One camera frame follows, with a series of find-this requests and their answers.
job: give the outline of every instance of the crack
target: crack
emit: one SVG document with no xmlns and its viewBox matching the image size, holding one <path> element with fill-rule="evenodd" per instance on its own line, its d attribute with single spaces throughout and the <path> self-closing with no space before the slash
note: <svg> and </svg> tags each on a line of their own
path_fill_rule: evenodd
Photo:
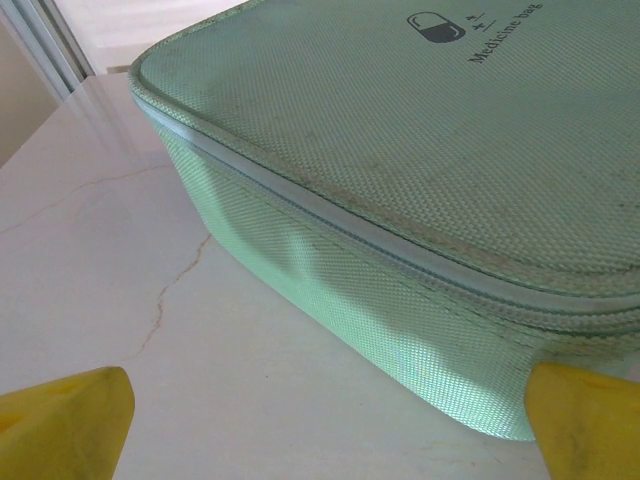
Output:
<svg viewBox="0 0 640 480">
<path fill-rule="evenodd" d="M 160 291 L 160 294 L 158 295 L 157 306 L 156 306 L 156 309 L 157 309 L 156 318 L 153 321 L 153 324 L 151 325 L 151 330 L 147 334 L 147 337 L 145 338 L 144 342 L 142 342 L 142 345 L 140 346 L 138 351 L 133 355 L 125 358 L 124 360 L 131 360 L 132 358 L 135 358 L 138 355 L 140 355 L 142 352 L 144 352 L 149 342 L 151 342 L 151 340 L 153 339 L 153 336 L 156 334 L 158 330 L 160 330 L 160 327 L 162 327 L 162 320 L 164 319 L 164 297 L 167 294 L 167 291 L 171 287 L 173 287 L 176 283 L 178 283 L 182 279 L 182 277 L 184 277 L 187 273 L 193 270 L 196 265 L 198 265 L 198 263 L 200 262 L 200 258 L 202 257 L 202 251 L 204 250 L 204 247 L 207 245 L 209 240 L 211 240 L 211 238 L 212 238 L 211 234 L 207 235 L 207 238 L 205 238 L 202 241 L 202 243 L 200 243 L 200 245 L 198 246 L 195 259 L 193 259 L 191 263 L 187 265 L 187 267 L 184 270 L 182 270 L 171 283 L 166 285 Z"/>
<path fill-rule="evenodd" d="M 11 230 L 14 230 L 14 229 L 16 229 L 18 227 L 21 227 L 22 225 L 27 223 L 29 220 L 32 220 L 32 219 L 36 218 L 38 215 L 40 215 L 41 213 L 43 213 L 43 212 L 45 212 L 47 210 L 51 210 L 52 208 L 58 207 L 65 200 L 67 200 L 71 195 L 73 195 L 76 192 L 79 192 L 80 190 L 82 190 L 82 189 L 84 189 L 86 187 L 90 187 L 92 185 L 98 185 L 100 183 L 105 183 L 105 182 L 113 182 L 115 180 L 122 180 L 123 178 L 133 177 L 135 175 L 140 175 L 141 173 L 151 172 L 153 170 L 159 170 L 161 168 L 173 168 L 173 166 L 172 165 L 157 165 L 155 167 L 145 168 L 143 170 L 137 170 L 135 172 L 127 173 L 126 175 L 120 175 L 119 177 L 102 178 L 102 179 L 99 179 L 99 180 L 94 180 L 92 182 L 84 183 L 84 184 L 80 185 L 79 187 L 74 188 L 71 192 L 69 192 L 66 196 L 64 196 L 63 198 L 61 198 L 57 202 L 52 203 L 50 205 L 47 205 L 46 207 L 42 207 L 36 213 L 34 213 L 33 215 L 28 216 L 27 218 L 25 218 L 21 222 L 16 223 L 15 225 L 11 225 L 10 227 L 5 228 L 4 230 L 0 230 L 0 235 L 3 235 L 5 233 L 10 232 Z"/>
<path fill-rule="evenodd" d="M 484 441 L 482 442 L 482 446 L 484 447 L 485 452 L 487 452 L 491 458 L 493 458 L 496 462 L 502 465 L 502 462 L 500 461 L 500 459 L 491 450 L 489 450 L 489 447 Z"/>
</svg>

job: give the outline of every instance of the woven fabric texture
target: woven fabric texture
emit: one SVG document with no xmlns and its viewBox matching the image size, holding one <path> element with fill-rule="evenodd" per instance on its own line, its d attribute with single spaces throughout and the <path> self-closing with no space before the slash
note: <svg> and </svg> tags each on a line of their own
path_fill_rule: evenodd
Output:
<svg viewBox="0 0 640 480">
<path fill-rule="evenodd" d="M 446 44 L 407 22 L 424 9 L 251 2 L 149 52 L 141 96 L 474 269 L 640 292 L 640 4 L 431 2 L 466 32 Z"/>
<path fill-rule="evenodd" d="M 481 432 L 531 440 L 523 395 L 533 365 L 619 375 L 640 335 L 527 328 L 432 289 L 301 217 L 156 125 L 205 224 L 241 263 L 375 365 Z"/>
</svg>

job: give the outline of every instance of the table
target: table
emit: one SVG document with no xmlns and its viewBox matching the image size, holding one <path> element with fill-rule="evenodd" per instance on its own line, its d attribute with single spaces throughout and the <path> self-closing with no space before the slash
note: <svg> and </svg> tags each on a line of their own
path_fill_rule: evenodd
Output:
<svg viewBox="0 0 640 480">
<path fill-rule="evenodd" d="M 440 413 L 213 240 L 124 75 L 0 170 L 0 391 L 121 365 L 116 480 L 548 478 Z"/>
</svg>

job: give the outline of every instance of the marble vein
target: marble vein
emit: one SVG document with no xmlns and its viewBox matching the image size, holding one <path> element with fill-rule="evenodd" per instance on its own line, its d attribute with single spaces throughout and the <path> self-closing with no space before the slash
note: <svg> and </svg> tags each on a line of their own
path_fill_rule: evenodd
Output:
<svg viewBox="0 0 640 480">
<path fill-rule="evenodd" d="M 77 193 L 80 190 L 83 190 L 83 189 L 85 189 L 87 187 L 90 187 L 90 186 L 93 186 L 93 185 L 99 185 L 101 183 L 106 183 L 106 182 L 115 182 L 116 180 L 122 180 L 124 178 L 134 177 L 134 176 L 140 175 L 142 173 L 152 172 L 154 170 L 159 170 L 159 169 L 162 169 L 162 168 L 173 168 L 173 165 L 157 165 L 155 167 L 144 168 L 142 170 L 137 170 L 135 172 L 127 173 L 125 175 L 120 175 L 120 176 L 117 176 L 117 177 L 100 178 L 98 180 L 93 180 L 91 182 L 83 183 L 79 187 L 74 188 L 71 192 L 69 192 L 67 195 L 62 197 L 60 200 L 42 207 L 40 210 L 38 210 L 37 212 L 35 212 L 32 215 L 29 215 L 27 218 L 25 218 L 24 220 L 20 221 L 19 223 L 11 225 L 10 227 L 5 228 L 4 230 L 0 230 L 0 235 L 3 235 L 5 233 L 10 232 L 11 230 L 15 230 L 16 228 L 21 227 L 22 225 L 24 225 L 28 221 L 38 217 L 40 214 L 42 214 L 43 212 L 46 212 L 47 210 L 51 210 L 53 208 L 56 208 L 56 207 L 60 206 L 69 197 L 71 197 L 75 193 Z"/>
<path fill-rule="evenodd" d="M 149 330 L 147 337 L 145 338 L 144 342 L 142 342 L 142 345 L 140 346 L 138 351 L 133 355 L 131 355 L 130 357 L 125 358 L 125 360 L 130 360 L 132 358 L 135 358 L 138 355 L 140 355 L 142 352 L 144 352 L 149 342 L 151 342 L 151 340 L 153 339 L 153 336 L 160 329 L 160 327 L 162 327 L 162 322 L 164 320 L 164 298 L 167 294 L 167 291 L 171 287 L 173 287 L 175 284 L 177 284 L 187 273 L 193 270 L 195 266 L 198 265 L 198 263 L 200 263 L 200 259 L 202 258 L 202 251 L 204 250 L 204 247 L 207 245 L 207 243 L 209 243 L 209 240 L 211 240 L 211 238 L 212 238 L 211 234 L 207 235 L 207 238 L 205 238 L 200 243 L 200 245 L 198 245 L 196 256 L 191 261 L 191 263 L 189 263 L 189 265 L 187 265 L 182 271 L 180 271 L 180 273 L 173 279 L 173 281 L 168 285 L 165 285 L 165 287 L 160 291 L 160 294 L 158 295 L 157 305 L 156 305 L 156 309 L 157 309 L 156 317 L 155 317 L 155 320 L 153 321 L 153 324 L 151 325 L 151 330 Z"/>
</svg>

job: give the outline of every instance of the zipper track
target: zipper track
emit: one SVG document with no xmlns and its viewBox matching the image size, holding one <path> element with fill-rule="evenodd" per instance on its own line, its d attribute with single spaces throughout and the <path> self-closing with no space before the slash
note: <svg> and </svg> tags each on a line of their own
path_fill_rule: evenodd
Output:
<svg viewBox="0 0 640 480">
<path fill-rule="evenodd" d="M 510 283 L 459 264 L 347 212 L 212 138 L 187 127 L 138 96 L 134 96 L 134 99 L 151 119 L 169 129 L 207 157 L 248 177 L 262 189 L 293 205 L 305 215 L 329 226 L 337 233 L 348 236 L 382 255 L 387 261 L 401 264 L 404 270 L 409 268 L 421 277 L 444 282 L 451 287 L 462 289 L 468 294 L 484 297 L 488 301 L 538 312 L 593 316 L 621 313 L 640 306 L 640 294 L 612 298 L 565 296 Z M 527 324 L 542 327 L 542 325 L 535 325 L 535 323 L 537 322 Z M 582 323 L 579 319 L 575 319 L 575 324 L 572 326 L 576 330 L 580 330 Z"/>
</svg>

